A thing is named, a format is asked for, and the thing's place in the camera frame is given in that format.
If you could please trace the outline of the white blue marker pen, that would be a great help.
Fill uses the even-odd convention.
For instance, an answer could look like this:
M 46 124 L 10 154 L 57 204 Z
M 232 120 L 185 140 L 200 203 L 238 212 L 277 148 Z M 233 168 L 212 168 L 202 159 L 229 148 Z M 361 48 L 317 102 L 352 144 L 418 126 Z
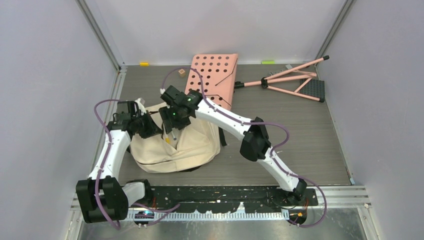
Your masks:
M 174 132 L 173 132 L 173 131 L 171 132 L 171 135 L 172 135 L 172 139 L 173 139 L 174 141 L 176 141 L 176 140 L 177 140 L 177 137 L 176 137 L 176 135 L 174 134 Z

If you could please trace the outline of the beige canvas backpack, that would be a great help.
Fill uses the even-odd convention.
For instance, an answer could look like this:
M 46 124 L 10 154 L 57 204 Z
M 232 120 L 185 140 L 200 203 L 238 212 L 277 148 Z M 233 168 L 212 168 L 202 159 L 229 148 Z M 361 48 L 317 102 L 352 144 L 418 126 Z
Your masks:
M 154 174 L 191 170 L 209 163 L 221 151 L 219 127 L 213 123 L 190 118 L 188 126 L 172 131 L 177 140 L 170 133 L 170 144 L 163 134 L 132 137 L 129 150 L 141 169 Z

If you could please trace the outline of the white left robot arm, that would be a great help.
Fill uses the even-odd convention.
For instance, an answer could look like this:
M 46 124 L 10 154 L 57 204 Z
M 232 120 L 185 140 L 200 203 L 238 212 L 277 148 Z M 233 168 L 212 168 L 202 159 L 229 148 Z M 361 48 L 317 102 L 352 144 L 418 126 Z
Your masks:
M 125 153 L 133 137 L 153 137 L 162 130 L 155 124 L 144 101 L 120 101 L 111 121 L 106 123 L 95 110 L 94 114 L 105 131 L 104 145 L 87 179 L 79 180 L 75 191 L 86 223 L 108 222 L 120 229 L 129 207 L 138 203 L 148 207 L 153 202 L 153 191 L 146 179 L 119 183 L 119 173 Z

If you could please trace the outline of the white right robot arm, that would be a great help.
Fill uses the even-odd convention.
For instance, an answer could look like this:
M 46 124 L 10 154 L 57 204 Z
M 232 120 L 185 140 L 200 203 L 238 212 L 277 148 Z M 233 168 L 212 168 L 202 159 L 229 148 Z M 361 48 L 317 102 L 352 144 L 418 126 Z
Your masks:
M 266 126 L 261 118 L 250 119 L 237 115 L 200 92 L 191 90 L 188 94 L 174 86 L 160 89 L 161 99 L 181 117 L 193 117 L 212 123 L 240 140 L 240 154 L 251 162 L 259 163 L 285 191 L 285 198 L 291 205 L 299 205 L 306 197 L 306 181 L 295 174 L 277 155 L 269 140 Z

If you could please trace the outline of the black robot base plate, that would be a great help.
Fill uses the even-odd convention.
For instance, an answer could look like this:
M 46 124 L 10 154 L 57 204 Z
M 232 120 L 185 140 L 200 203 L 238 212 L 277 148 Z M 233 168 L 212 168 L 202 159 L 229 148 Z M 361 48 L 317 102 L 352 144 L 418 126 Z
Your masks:
M 234 213 L 243 207 L 246 213 L 276 213 L 284 209 L 319 204 L 316 191 L 307 188 L 297 200 L 278 186 L 152 186 L 144 198 L 135 202 L 158 210 L 178 205 L 177 213 Z

